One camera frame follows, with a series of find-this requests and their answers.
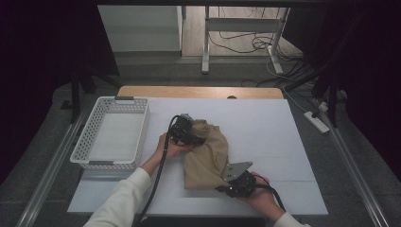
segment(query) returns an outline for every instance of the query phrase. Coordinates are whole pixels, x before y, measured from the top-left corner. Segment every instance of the white plastic basket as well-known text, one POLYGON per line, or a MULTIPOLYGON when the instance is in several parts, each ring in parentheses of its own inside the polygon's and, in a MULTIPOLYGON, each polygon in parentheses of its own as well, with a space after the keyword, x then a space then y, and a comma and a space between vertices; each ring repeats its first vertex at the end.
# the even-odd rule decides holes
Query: white plastic basket
POLYGON ((149 116, 145 98, 98 98, 70 161, 85 169, 136 169, 149 116))

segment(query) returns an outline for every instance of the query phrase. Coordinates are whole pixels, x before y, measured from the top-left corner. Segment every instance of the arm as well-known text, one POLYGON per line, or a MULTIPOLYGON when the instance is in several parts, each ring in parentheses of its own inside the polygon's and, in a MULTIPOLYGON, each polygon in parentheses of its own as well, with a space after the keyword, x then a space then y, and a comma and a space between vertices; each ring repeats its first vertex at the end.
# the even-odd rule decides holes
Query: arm
MULTIPOLYGON (((258 175, 256 183, 266 184, 268 178, 258 175)), ((261 212, 265 217, 274 221, 273 227, 307 227, 309 225, 300 224, 290 213, 285 212, 278 206, 270 191, 263 188, 256 188, 248 198, 238 198, 248 203, 253 209, 261 212)))
MULTIPOLYGON (((127 180, 122 180, 117 184, 110 197, 97 208, 84 226, 132 226, 134 215, 143 200, 145 191, 151 185, 150 176, 162 160, 165 139, 166 134, 160 136, 159 144, 152 156, 127 180)), ((192 147, 174 145, 170 140, 166 158, 190 149, 192 147)))

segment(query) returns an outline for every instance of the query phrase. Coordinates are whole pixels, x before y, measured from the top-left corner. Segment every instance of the white table surface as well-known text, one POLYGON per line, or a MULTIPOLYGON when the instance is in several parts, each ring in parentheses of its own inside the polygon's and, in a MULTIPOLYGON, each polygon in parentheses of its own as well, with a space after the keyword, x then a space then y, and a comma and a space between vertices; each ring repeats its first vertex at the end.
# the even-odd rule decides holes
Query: white table surface
MULTIPOLYGON (((292 215, 328 214, 286 100, 157 97, 148 100, 150 119, 141 163, 153 153, 171 118, 189 114, 220 126, 229 143, 230 163, 252 161, 249 170, 269 177, 271 186, 292 215)), ((129 175, 129 172, 116 176, 85 171, 68 212, 93 213, 118 181, 129 175)), ((216 190, 185 190, 183 156, 178 156, 166 161, 148 216, 258 217, 260 214, 248 204, 216 190)))

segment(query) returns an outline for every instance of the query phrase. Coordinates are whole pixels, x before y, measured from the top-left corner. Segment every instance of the white shirt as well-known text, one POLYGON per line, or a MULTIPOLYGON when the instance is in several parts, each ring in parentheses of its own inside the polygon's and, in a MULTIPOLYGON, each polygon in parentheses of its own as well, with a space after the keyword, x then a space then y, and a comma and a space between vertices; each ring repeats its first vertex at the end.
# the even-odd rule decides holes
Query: white shirt
MULTIPOLYGON (((134 215, 150 185, 150 176, 147 172, 141 167, 136 168, 128 179, 122 180, 115 186, 110 197, 97 208, 84 227, 131 227, 134 215)), ((292 215, 285 213, 273 227, 308 226, 300 224, 292 215)))

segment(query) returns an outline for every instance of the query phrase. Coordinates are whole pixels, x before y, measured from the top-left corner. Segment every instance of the tan cloth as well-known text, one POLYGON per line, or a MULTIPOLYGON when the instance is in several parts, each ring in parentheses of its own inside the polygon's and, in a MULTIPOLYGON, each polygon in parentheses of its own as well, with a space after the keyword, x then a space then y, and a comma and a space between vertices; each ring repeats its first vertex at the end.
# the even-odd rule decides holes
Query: tan cloth
POLYGON ((228 143, 218 126, 196 120, 192 132, 206 138, 203 145, 193 148, 183 158, 185 189, 214 189, 228 186, 222 175, 228 164, 228 143))

